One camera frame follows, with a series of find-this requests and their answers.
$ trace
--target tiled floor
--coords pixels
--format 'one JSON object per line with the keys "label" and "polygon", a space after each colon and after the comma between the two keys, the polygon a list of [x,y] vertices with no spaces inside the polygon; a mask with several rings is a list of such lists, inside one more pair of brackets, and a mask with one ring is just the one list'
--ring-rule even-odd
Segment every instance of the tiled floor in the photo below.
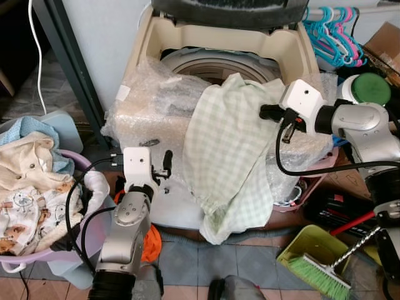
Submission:
{"label": "tiled floor", "polygon": [[[0,107],[2,107],[0,121],[43,114],[36,88],[37,76],[38,69],[36,68],[13,98],[0,97]],[[63,109],[72,116],[76,123],[87,123],[53,50],[48,51],[43,57],[41,91],[49,113]]]}
{"label": "tiled floor", "polygon": [[[236,245],[209,247],[164,241],[158,262],[165,284],[163,299],[206,300],[212,279],[233,274],[254,282],[268,300],[327,300],[276,262],[277,253],[287,240],[281,237],[257,238]],[[384,299],[380,291],[382,274],[379,268],[354,256],[347,273],[354,288],[351,300]],[[30,300],[87,299],[88,290],[79,290],[63,278],[51,274],[45,262],[35,262],[23,274],[28,279]],[[26,298],[24,286],[17,275],[10,276],[1,271],[0,276],[7,276],[0,278],[0,300]]]}

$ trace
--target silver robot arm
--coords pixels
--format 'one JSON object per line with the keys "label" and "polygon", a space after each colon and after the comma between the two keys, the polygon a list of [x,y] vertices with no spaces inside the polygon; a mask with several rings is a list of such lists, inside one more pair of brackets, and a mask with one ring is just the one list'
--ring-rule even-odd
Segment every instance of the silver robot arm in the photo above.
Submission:
{"label": "silver robot arm", "polygon": [[400,141],[389,130],[386,109],[375,103],[328,106],[318,90],[302,80],[292,82],[279,103],[289,115],[306,123],[306,132],[347,139],[356,163],[397,162],[392,166],[360,167],[383,229],[376,234],[379,256],[389,280],[400,282]]}
{"label": "silver robot arm", "polygon": [[167,151],[164,169],[154,171],[150,149],[124,150],[125,195],[112,216],[111,231],[101,249],[89,299],[129,299],[141,265],[144,237],[150,229],[151,201],[159,179],[171,175],[172,152]]}

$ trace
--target cardboard box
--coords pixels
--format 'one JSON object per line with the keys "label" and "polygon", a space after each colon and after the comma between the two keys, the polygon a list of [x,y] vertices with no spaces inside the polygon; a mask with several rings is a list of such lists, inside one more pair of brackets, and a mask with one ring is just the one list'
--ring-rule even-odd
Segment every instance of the cardboard box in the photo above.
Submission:
{"label": "cardboard box", "polygon": [[[335,166],[344,166],[350,163],[344,151],[340,149]],[[371,198],[364,180],[356,169],[328,173],[322,180],[320,187],[343,191],[358,198]]]}
{"label": "cardboard box", "polygon": [[380,67],[387,74],[387,79],[400,86],[400,29],[385,22],[365,48],[366,54],[372,54],[388,67]]}

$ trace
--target pink plastic basket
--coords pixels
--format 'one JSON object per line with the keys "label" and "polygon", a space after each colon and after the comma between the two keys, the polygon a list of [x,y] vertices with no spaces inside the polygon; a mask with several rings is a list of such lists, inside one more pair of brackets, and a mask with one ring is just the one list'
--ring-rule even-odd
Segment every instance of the pink plastic basket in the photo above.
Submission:
{"label": "pink plastic basket", "polygon": [[[339,148],[334,147],[332,149],[332,151],[330,152],[330,154],[331,155],[327,155],[324,158],[322,158],[315,165],[309,167],[308,171],[333,167],[335,165],[336,159],[338,158],[338,155],[339,155]],[[325,178],[325,176],[326,176],[326,174],[305,176],[304,178],[310,179],[310,183],[309,183],[308,188],[301,195],[299,204],[296,206],[290,206],[290,207],[274,205],[273,210],[279,211],[280,213],[286,213],[288,211],[297,211],[304,204],[304,202],[311,195],[311,193],[317,188],[317,186],[322,182],[322,180]]]}
{"label": "pink plastic basket", "polygon": [[[78,153],[61,150],[61,153],[66,158],[71,158],[75,162],[75,168],[83,171],[90,166],[90,161]],[[102,208],[103,204],[99,204],[97,209]],[[86,219],[89,216],[85,216],[80,226],[81,229]],[[109,214],[100,214],[96,216],[89,224],[86,233],[86,249],[87,255],[91,257],[94,253],[98,252],[103,245],[106,238],[106,229],[110,227],[111,218]],[[81,247],[81,233],[79,233],[76,242]],[[26,268],[27,264],[33,263],[34,261],[70,261],[79,262],[81,259],[75,251],[53,251],[50,248],[32,253],[25,256],[0,256],[1,266],[8,273],[17,273]],[[10,264],[17,264],[17,267],[11,267]]]}

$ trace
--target plastic wrap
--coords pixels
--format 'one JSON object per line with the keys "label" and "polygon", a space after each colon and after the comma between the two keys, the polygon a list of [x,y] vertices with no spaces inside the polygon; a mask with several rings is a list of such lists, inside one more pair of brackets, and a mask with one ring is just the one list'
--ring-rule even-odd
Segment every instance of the plastic wrap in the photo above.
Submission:
{"label": "plastic wrap", "polygon": [[[329,105],[335,103],[338,80],[336,75],[329,73],[310,74],[302,79],[318,89]],[[332,136],[327,134],[316,134],[312,137],[303,132],[295,131],[290,144],[282,142],[280,146],[281,161],[285,169],[305,171],[333,148],[333,140]],[[269,148],[266,156],[266,171],[274,202],[279,203],[290,195],[299,178],[285,175],[278,169],[275,158],[275,142]]]}
{"label": "plastic wrap", "polygon": [[194,76],[173,73],[151,57],[137,66],[126,80],[101,129],[126,147],[151,147],[152,164],[163,166],[166,150],[174,154],[174,179],[183,182],[182,153],[190,117],[210,84]]}
{"label": "plastic wrap", "polygon": [[[303,78],[322,92],[332,105],[336,99],[337,77],[312,74]],[[148,58],[122,83],[117,100],[109,111],[103,135],[125,147],[151,147],[152,163],[160,168],[167,149],[174,153],[169,188],[182,186],[183,146],[190,117],[203,91],[210,84],[194,76],[174,74],[161,62]],[[297,177],[283,174],[276,166],[275,147],[266,156],[266,172],[275,202],[289,196]],[[308,136],[296,131],[290,144],[281,144],[285,168],[300,171],[312,166],[332,149],[332,138],[318,134]],[[187,199],[188,192],[181,193]]]}

